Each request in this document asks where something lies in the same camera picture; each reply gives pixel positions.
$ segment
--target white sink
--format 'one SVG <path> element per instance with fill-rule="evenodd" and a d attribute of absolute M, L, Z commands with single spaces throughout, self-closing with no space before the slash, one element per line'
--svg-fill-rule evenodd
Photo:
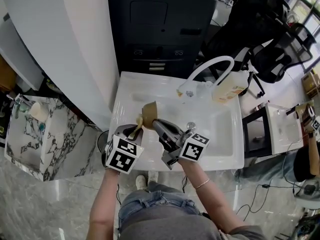
<path fill-rule="evenodd" d="M 156 101 L 158 118 L 187 130 L 196 124 L 196 133 L 210 139 L 199 164 L 205 171 L 239 169 L 244 166 L 244 141 L 239 99 L 227 104 L 199 98 L 178 97 L 177 88 L 186 80 L 142 73 L 122 72 L 117 90 L 108 140 L 118 126 L 136 124 L 142 107 Z M 144 151 L 134 169 L 169 171 L 162 162 L 164 151 L 154 130 L 143 128 L 141 146 Z M 173 171 L 182 171 L 176 163 Z"/>
<path fill-rule="evenodd" d="M 288 109 L 272 103 L 265 105 L 273 155 L 296 150 L 304 145 L 300 121 L 295 119 L 294 113 L 287 115 Z"/>

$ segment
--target curved faucet spout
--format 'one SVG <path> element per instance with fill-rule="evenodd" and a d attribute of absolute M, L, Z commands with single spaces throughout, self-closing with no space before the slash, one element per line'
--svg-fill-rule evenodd
<path fill-rule="evenodd" d="M 230 56 L 220 56 L 220 57 L 215 57 L 213 59 L 208 60 L 207 62 L 203 63 L 200 65 L 198 68 L 196 68 L 192 74 L 188 77 L 188 79 L 179 86 L 177 89 L 177 93 L 179 97 L 182 95 L 186 95 L 188 97 L 193 97 L 196 94 L 196 88 L 194 84 L 192 83 L 192 80 L 203 70 L 205 70 L 207 67 L 219 63 L 219 62 L 224 62 L 224 61 L 229 61 L 230 65 L 229 67 L 223 72 L 223 74 L 213 83 L 213 84 L 207 84 L 209 86 L 210 90 L 212 90 L 217 84 L 219 84 L 226 76 L 229 74 L 229 72 L 232 70 L 232 68 L 235 65 L 235 61 L 232 57 Z"/>

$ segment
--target floor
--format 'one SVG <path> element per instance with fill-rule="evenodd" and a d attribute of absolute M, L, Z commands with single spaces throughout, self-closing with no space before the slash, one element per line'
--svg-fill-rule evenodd
<path fill-rule="evenodd" d="M 232 7 L 225 4 L 224 1 L 216 1 L 215 11 L 212 16 L 212 21 L 210 24 L 223 26 L 227 23 L 229 19 L 229 14 L 231 13 Z"/>
<path fill-rule="evenodd" d="M 301 67 L 290 68 L 284 78 L 275 84 L 262 83 L 266 95 L 256 99 L 258 86 L 252 82 L 249 92 L 240 98 L 242 117 L 262 102 L 291 107 L 306 100 L 301 77 Z M 88 231 L 89 213 L 100 187 L 103 170 L 99 169 L 100 157 L 96 152 L 97 171 L 71 179 L 41 182 L 19 170 L 4 158 L 0 148 L 0 228 L 7 240 L 73 240 L 85 239 Z M 129 176 L 121 174 L 119 196 L 123 200 L 135 190 L 135 178 L 140 171 L 132 171 Z M 233 180 L 231 171 L 210 171 L 211 180 L 225 192 L 234 211 L 245 204 L 251 204 L 257 185 L 239 185 Z M 160 173 L 159 182 L 182 189 L 182 172 Z M 286 182 L 277 180 L 273 186 L 290 187 Z M 204 211 L 195 190 L 190 184 L 185 188 L 198 208 Z M 258 210 L 266 198 L 267 189 L 259 187 L 252 210 Z M 120 205 L 117 203 L 116 215 Z M 244 207 L 239 216 L 244 218 L 248 208 Z M 250 213 L 246 222 L 262 227 L 269 240 L 279 233 L 290 235 L 295 227 L 302 208 L 297 207 L 291 188 L 270 188 L 265 204 L 257 213 Z"/>

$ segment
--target gray shirt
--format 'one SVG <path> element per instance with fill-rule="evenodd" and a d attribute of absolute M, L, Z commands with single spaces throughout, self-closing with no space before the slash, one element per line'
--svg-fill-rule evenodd
<path fill-rule="evenodd" d="M 131 215 L 121 227 L 119 240 L 266 240 L 259 226 L 242 226 L 229 234 L 201 215 L 183 208 L 157 205 Z"/>

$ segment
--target plastic bottle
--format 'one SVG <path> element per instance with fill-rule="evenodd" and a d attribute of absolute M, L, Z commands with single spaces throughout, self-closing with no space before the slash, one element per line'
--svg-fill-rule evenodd
<path fill-rule="evenodd" d="M 257 72 L 252 65 L 245 71 L 230 72 L 230 74 L 213 89 L 212 100 L 220 103 L 226 103 L 232 100 L 248 87 L 250 72 Z"/>

